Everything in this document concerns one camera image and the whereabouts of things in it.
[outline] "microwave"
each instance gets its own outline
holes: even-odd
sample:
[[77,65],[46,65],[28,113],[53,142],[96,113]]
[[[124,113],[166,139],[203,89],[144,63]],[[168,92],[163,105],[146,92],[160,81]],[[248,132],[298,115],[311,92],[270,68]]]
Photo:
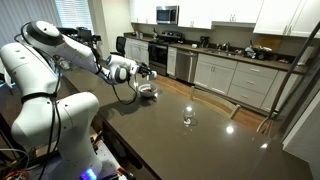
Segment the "microwave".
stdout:
[[158,24],[178,24],[179,6],[157,6]]

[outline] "stove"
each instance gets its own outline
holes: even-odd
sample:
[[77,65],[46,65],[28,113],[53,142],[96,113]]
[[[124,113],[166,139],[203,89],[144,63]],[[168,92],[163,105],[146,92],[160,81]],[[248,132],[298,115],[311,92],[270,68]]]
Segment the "stove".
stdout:
[[149,67],[158,74],[167,76],[168,45],[183,43],[183,34],[175,31],[163,31],[157,40],[148,44]]

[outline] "cup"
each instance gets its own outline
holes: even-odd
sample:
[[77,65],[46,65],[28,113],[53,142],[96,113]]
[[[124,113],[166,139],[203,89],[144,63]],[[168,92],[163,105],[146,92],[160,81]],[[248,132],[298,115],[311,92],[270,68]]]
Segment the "cup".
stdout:
[[191,106],[187,106],[183,110],[183,123],[186,125],[191,124],[194,118],[194,115],[195,115],[194,109]]

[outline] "kitchen counter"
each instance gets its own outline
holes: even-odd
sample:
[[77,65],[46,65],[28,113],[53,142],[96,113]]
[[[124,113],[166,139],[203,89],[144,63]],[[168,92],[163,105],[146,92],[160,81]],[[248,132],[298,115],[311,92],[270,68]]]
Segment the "kitchen counter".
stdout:
[[[74,68],[64,75],[78,91],[97,96],[104,123],[157,179],[312,179],[308,163],[283,151],[282,144],[140,75],[138,84],[155,84],[158,96],[138,96],[130,105],[88,71]],[[120,99],[132,99],[126,83],[115,89]],[[187,104],[196,112],[191,126],[183,124]]]
[[[135,36],[131,36],[131,35],[125,35],[125,37],[130,38],[130,39],[134,39],[134,40],[145,41],[145,42],[153,41],[153,38],[151,38],[151,37],[144,37],[143,39],[139,39],[139,38],[136,38]],[[250,58],[246,58],[246,57],[238,56],[238,55],[236,55],[236,56],[219,55],[217,53],[207,52],[207,50],[209,50],[210,48],[192,48],[191,44],[178,44],[177,43],[177,44],[170,44],[169,47],[174,47],[174,48],[183,49],[183,50],[190,50],[190,51],[197,52],[197,53],[207,54],[207,55],[211,55],[211,56],[217,56],[217,57],[221,57],[221,58],[225,58],[225,59],[254,64],[254,65],[263,66],[263,67],[268,67],[268,68],[272,68],[272,69],[276,69],[276,70],[280,70],[280,71],[287,71],[291,66],[291,64],[280,63],[277,61],[261,61],[261,60],[250,59]],[[304,74],[306,71],[307,71],[306,66],[297,66],[293,72],[296,74]]]

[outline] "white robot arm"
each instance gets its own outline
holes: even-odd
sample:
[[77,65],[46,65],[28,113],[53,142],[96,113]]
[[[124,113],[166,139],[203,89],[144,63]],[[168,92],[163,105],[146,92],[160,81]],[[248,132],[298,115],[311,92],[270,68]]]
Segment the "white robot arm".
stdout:
[[138,65],[135,61],[121,56],[111,55],[107,58],[107,69],[98,64],[92,50],[68,36],[62,35],[53,25],[44,21],[33,21],[22,29],[24,40],[34,48],[45,51],[49,55],[59,55],[65,60],[86,69],[108,84],[125,82],[130,75],[136,73],[148,76],[154,80],[157,76],[144,65]]
[[60,84],[38,52],[64,57],[111,85],[123,83],[136,73],[152,80],[156,78],[156,73],[135,61],[115,55],[107,58],[107,68],[104,68],[96,62],[90,48],[62,35],[54,26],[43,21],[26,24],[21,33],[28,44],[11,43],[0,49],[3,65],[23,96],[22,110],[12,125],[12,136],[25,146],[47,144],[52,122],[55,125],[53,139],[57,139],[57,125],[61,120],[58,150],[62,160],[49,174],[49,179],[79,179],[88,169],[98,177],[105,162],[96,156],[91,146],[89,128],[99,109],[99,101],[91,93],[53,100]]

